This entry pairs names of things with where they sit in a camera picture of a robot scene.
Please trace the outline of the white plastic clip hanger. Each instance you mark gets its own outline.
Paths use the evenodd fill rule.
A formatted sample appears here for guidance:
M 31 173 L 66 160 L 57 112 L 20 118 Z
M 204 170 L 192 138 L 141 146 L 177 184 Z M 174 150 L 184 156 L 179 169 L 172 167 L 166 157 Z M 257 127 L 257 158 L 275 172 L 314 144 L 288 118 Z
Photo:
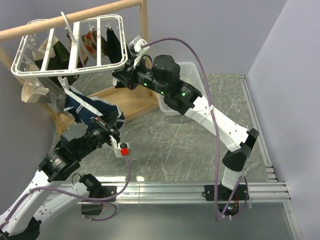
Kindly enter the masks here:
M 128 60 L 123 18 L 118 14 L 87 18 L 40 34 L 22 36 L 11 73 L 22 79 L 77 77 L 114 71 Z

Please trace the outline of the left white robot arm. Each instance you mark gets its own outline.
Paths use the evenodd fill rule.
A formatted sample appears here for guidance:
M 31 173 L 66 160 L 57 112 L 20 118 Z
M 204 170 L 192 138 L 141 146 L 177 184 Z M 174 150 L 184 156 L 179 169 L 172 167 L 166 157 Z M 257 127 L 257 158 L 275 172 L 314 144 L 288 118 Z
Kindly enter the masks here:
M 92 129 L 84 123 L 70 125 L 57 146 L 39 164 L 29 185 L 0 216 L 2 240 L 35 240 L 51 220 L 79 202 L 105 204 L 118 195 L 106 195 L 101 182 L 84 174 L 69 190 L 60 185 L 79 167 L 83 158 L 102 145 L 121 154 L 119 122 L 107 115 L 91 117 Z

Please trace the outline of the navy blue white-trimmed underwear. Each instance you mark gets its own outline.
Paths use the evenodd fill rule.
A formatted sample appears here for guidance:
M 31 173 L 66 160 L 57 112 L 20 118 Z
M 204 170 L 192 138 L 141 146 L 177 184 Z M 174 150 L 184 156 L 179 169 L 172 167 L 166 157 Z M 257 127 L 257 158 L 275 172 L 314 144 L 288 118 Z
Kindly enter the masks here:
M 87 125 L 88 131 L 95 128 L 91 121 L 92 117 L 101 117 L 113 112 L 116 113 L 115 123 L 118 129 L 125 123 L 124 113 L 116 104 L 111 104 L 96 96 L 85 96 L 71 86 L 63 90 L 65 92 L 64 114 L 72 116 L 76 123 Z

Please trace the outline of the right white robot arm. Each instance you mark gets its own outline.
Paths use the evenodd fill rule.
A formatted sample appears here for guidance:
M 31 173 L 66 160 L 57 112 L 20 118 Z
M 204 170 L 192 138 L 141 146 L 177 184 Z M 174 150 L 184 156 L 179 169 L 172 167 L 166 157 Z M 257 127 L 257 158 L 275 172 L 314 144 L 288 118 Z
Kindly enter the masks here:
M 255 128 L 242 127 L 215 108 L 200 90 L 182 79 L 181 66 L 170 55 L 157 56 L 151 68 L 130 59 L 112 76 L 129 90 L 142 86 L 157 93 L 169 108 L 216 136 L 216 142 L 223 143 L 227 152 L 222 159 L 224 172 L 215 196 L 221 201 L 231 200 L 240 192 L 238 181 L 259 136 Z

